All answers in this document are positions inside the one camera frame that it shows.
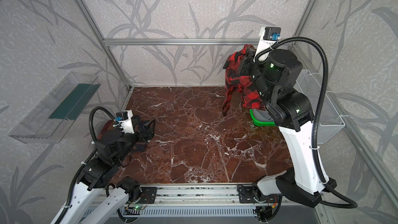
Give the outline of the red black plaid shirt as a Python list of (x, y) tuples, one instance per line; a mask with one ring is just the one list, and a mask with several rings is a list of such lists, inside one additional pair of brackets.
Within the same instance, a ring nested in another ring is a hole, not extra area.
[(237, 51), (230, 55), (223, 69), (225, 72), (225, 89), (226, 98), (222, 106), (222, 114), (226, 116), (230, 109), (232, 95), (235, 91), (240, 93), (240, 99), (242, 107), (247, 109), (256, 109), (265, 111), (265, 106), (260, 98), (260, 95), (252, 81), (251, 76), (240, 76), (238, 69), (244, 58), (246, 58), (249, 53), (256, 49), (253, 45), (245, 45), (240, 51)]

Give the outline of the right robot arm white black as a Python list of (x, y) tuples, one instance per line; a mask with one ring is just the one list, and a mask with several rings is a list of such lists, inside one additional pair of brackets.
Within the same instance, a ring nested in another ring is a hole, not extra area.
[(259, 202), (270, 195), (308, 207), (317, 206), (326, 191), (319, 178), (312, 146), (314, 111), (308, 97), (294, 89), (303, 65), (296, 55), (284, 49), (271, 51), (265, 62), (255, 61), (256, 51), (244, 55), (238, 72), (248, 76), (255, 85), (265, 111), (279, 128), (287, 143), (292, 168), (273, 176), (264, 176), (252, 184)]

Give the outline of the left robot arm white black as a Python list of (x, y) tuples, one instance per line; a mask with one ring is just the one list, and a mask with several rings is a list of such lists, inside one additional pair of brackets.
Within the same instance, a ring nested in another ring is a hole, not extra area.
[(103, 132), (94, 142), (94, 155), (83, 162), (68, 190), (64, 206), (53, 219), (54, 224), (103, 224), (113, 212), (127, 202), (142, 196), (140, 183), (126, 177), (88, 217), (84, 214), (103, 190), (108, 190), (111, 179), (133, 151), (143, 151), (155, 134), (156, 120), (141, 120), (131, 111), (119, 112), (113, 127)]

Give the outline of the folded multicolour plaid shirt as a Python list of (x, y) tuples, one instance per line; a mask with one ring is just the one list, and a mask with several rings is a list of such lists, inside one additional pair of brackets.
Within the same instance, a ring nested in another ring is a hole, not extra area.
[(114, 122), (112, 120), (107, 121), (102, 130), (100, 131), (100, 134), (97, 136), (97, 139), (100, 140), (102, 138), (102, 136), (107, 132), (107, 131), (111, 131), (114, 130), (115, 128), (113, 127)]

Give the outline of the green plastic basket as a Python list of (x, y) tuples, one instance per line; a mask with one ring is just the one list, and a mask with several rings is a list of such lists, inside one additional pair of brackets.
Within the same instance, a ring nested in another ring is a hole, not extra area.
[(275, 127), (274, 119), (269, 115), (267, 111), (251, 109), (250, 116), (253, 120), (254, 125), (259, 127)]

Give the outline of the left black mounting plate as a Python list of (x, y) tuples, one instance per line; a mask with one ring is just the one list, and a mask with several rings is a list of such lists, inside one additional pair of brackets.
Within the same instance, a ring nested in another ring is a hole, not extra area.
[(154, 204), (156, 195), (157, 195), (157, 187), (141, 187), (141, 194), (139, 197), (133, 201), (134, 204)]

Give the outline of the black mounting plate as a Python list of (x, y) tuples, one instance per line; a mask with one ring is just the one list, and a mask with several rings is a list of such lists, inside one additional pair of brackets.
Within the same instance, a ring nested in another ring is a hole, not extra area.
[(259, 189), (252, 186), (237, 185), (237, 192), (239, 202), (242, 204), (257, 204), (257, 203), (267, 203), (275, 204), (278, 201), (276, 195), (263, 195)]
[(154, 204), (156, 195), (157, 195), (157, 187), (141, 187), (141, 194), (139, 197), (133, 201), (134, 204)]

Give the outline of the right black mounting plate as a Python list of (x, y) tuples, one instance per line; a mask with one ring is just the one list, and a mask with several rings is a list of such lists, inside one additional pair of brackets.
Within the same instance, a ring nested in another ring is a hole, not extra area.
[(257, 204), (257, 203), (267, 203), (275, 204), (278, 201), (276, 195), (263, 195), (259, 189), (252, 186), (237, 185), (237, 192), (239, 202), (242, 204)]

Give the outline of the clear plastic wall tray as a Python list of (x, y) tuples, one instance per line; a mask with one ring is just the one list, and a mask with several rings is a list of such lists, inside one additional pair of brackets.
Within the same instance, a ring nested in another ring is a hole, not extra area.
[(101, 86), (70, 72), (9, 134), (24, 144), (58, 144)]

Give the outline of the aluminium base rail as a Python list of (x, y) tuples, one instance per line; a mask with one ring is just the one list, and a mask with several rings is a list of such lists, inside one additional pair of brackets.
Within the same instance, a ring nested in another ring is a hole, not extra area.
[[(167, 206), (261, 206), (267, 203), (239, 202), (237, 185), (251, 186), (250, 183), (210, 183), (210, 184), (143, 184), (141, 187), (157, 187), (154, 204), (138, 204), (147, 207)], [(281, 206), (299, 206), (285, 197), (277, 201)]]

